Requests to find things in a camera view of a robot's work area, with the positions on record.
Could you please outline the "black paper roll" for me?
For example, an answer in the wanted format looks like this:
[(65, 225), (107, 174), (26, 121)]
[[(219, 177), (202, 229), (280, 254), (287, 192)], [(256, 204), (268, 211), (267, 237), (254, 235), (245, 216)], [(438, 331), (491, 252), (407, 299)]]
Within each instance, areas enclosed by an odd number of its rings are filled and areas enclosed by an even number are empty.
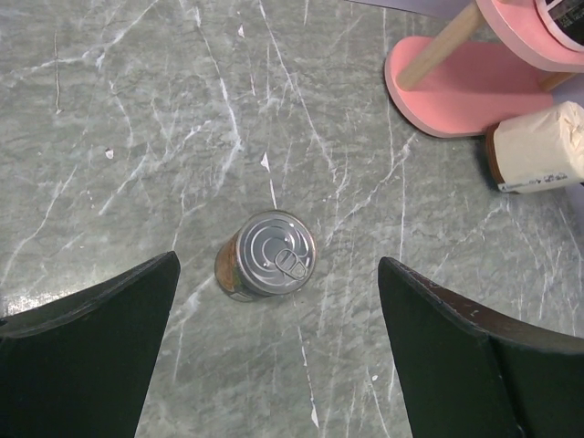
[(563, 47), (583, 51), (583, 0), (536, 0), (544, 27)]

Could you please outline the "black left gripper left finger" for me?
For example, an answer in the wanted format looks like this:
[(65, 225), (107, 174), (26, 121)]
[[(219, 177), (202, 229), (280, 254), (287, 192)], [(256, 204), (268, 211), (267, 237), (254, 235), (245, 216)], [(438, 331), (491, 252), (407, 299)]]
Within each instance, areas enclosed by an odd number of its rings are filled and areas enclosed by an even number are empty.
[(180, 272), (167, 252), (3, 317), (2, 436), (134, 436)]

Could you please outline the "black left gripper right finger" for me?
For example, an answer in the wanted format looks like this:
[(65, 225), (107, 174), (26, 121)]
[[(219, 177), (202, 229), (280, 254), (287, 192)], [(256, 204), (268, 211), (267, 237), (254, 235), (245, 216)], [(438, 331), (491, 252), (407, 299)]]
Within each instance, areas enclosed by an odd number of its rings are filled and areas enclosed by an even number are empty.
[(582, 436), (581, 338), (510, 318), (391, 257), (378, 286), (413, 436)]

